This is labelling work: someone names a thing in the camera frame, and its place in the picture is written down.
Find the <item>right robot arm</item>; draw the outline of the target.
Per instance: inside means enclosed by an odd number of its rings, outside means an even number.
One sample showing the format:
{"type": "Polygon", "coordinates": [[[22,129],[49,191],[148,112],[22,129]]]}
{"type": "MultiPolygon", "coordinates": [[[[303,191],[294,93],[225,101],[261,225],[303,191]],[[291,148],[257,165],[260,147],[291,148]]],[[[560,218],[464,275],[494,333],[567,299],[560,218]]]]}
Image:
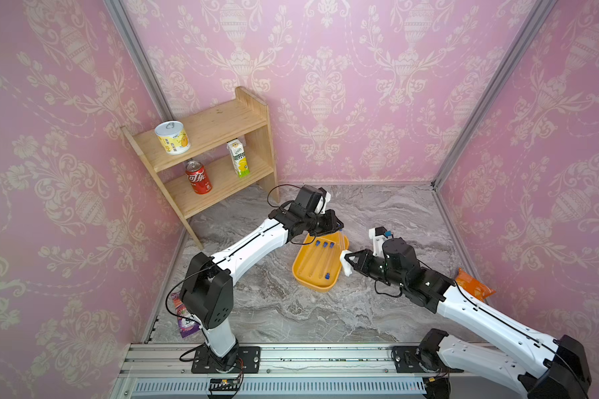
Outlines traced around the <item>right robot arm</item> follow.
{"type": "Polygon", "coordinates": [[[491,348],[431,329],[415,352],[430,372],[462,370],[507,387],[527,398],[587,398],[592,374],[583,345],[575,338],[538,332],[476,299],[454,280],[429,268],[412,250],[343,251],[346,274],[399,289],[400,296],[477,334],[491,348]]]}

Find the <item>yellow plastic basin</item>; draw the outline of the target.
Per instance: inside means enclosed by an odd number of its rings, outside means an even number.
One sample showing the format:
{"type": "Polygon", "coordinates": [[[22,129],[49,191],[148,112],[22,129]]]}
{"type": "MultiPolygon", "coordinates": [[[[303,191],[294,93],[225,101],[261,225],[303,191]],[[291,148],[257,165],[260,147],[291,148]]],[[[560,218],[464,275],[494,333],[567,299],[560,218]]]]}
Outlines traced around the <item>yellow plastic basin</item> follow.
{"type": "Polygon", "coordinates": [[[326,293],[330,291],[337,282],[339,273],[342,269],[339,262],[339,255],[342,250],[347,249],[349,249],[349,239],[342,232],[328,234],[317,238],[308,235],[304,240],[304,243],[301,245],[299,253],[297,254],[295,262],[292,266],[292,273],[295,279],[301,285],[305,286],[306,288],[313,289],[316,292],[326,293]],[[332,269],[330,272],[329,279],[319,279],[317,277],[319,268],[316,269],[312,278],[309,277],[309,274],[305,274],[303,272],[304,262],[307,254],[309,254],[311,246],[315,245],[316,240],[328,243],[334,242],[333,254],[331,254],[330,257],[330,260],[334,261],[334,269],[332,269]]]}

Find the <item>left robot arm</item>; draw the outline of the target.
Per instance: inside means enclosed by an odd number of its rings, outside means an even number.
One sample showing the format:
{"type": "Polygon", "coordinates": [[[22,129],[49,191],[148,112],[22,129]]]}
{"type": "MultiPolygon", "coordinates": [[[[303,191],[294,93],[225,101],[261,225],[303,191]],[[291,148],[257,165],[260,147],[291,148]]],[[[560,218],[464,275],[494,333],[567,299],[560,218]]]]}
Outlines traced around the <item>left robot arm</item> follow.
{"type": "Polygon", "coordinates": [[[238,365],[239,342],[231,330],[234,286],[261,259],[308,234],[313,238],[344,228],[328,208],[330,193],[323,188],[301,186],[296,198],[273,206],[260,226],[232,246],[213,255],[196,254],[181,282],[179,299],[204,335],[202,354],[212,369],[231,372],[238,365]]]}

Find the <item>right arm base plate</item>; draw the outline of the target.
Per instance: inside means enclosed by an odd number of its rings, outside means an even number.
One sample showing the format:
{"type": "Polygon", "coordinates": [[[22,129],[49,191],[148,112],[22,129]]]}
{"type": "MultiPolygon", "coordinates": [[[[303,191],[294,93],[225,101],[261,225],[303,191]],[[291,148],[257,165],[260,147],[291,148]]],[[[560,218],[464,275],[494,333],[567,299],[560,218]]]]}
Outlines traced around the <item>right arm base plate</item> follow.
{"type": "Polygon", "coordinates": [[[427,373],[445,377],[452,373],[463,373],[464,370],[448,368],[441,364],[428,365],[418,355],[418,347],[397,345],[390,349],[390,357],[397,373],[427,373]]]}

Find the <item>white wiping cloth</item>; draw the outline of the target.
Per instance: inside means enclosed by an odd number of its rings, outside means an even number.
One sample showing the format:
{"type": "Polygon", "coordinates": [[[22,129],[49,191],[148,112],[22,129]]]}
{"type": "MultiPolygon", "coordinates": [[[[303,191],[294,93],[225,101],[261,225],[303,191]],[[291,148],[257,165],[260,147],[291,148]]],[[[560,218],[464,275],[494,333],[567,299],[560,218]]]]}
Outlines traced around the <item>white wiping cloth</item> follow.
{"type": "Polygon", "coordinates": [[[353,274],[354,272],[354,268],[353,266],[349,263],[349,261],[347,260],[346,256],[351,254],[351,251],[349,250],[342,250],[340,255],[339,255],[339,262],[341,264],[341,268],[344,271],[344,275],[346,277],[351,276],[351,274],[353,274]]]}

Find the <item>test tube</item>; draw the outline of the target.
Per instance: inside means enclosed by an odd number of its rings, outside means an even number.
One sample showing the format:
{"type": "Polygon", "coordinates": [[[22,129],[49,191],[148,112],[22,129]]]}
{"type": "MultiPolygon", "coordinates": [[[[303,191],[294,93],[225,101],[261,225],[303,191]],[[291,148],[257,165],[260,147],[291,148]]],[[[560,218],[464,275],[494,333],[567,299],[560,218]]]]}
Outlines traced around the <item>test tube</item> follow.
{"type": "Polygon", "coordinates": [[[309,254],[307,254],[307,257],[304,262],[303,272],[305,274],[309,274],[309,275],[313,274],[312,269],[314,269],[314,266],[313,266],[313,264],[315,262],[314,259],[317,255],[319,255],[321,246],[322,246],[322,244],[321,244],[320,240],[316,240],[315,245],[311,246],[309,254]]]}
{"type": "Polygon", "coordinates": [[[329,247],[329,243],[328,242],[321,241],[321,244],[322,244],[322,246],[320,248],[319,255],[317,255],[315,257],[315,259],[314,259],[315,260],[315,262],[313,264],[314,269],[312,269],[313,274],[309,275],[310,278],[312,278],[314,276],[316,269],[319,268],[319,264],[321,263],[321,259],[323,258],[323,256],[326,253],[326,250],[329,247]]]}
{"type": "Polygon", "coordinates": [[[324,279],[324,276],[327,273],[330,263],[331,254],[333,254],[334,242],[326,243],[324,242],[323,252],[319,258],[319,269],[317,277],[319,279],[324,279]]]}
{"type": "Polygon", "coordinates": [[[332,269],[334,269],[334,261],[330,260],[324,266],[322,277],[324,279],[329,279],[330,272],[332,271],[332,269]]]}

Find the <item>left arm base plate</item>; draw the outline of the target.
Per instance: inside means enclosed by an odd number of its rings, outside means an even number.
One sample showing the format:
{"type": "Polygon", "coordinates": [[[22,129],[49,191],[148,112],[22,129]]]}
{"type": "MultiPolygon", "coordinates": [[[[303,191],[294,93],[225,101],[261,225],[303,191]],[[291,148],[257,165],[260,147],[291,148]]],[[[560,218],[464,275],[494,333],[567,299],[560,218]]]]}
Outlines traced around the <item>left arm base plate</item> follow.
{"type": "Polygon", "coordinates": [[[261,347],[236,344],[224,357],[216,355],[206,344],[196,348],[192,374],[244,373],[258,374],[261,347]]]}

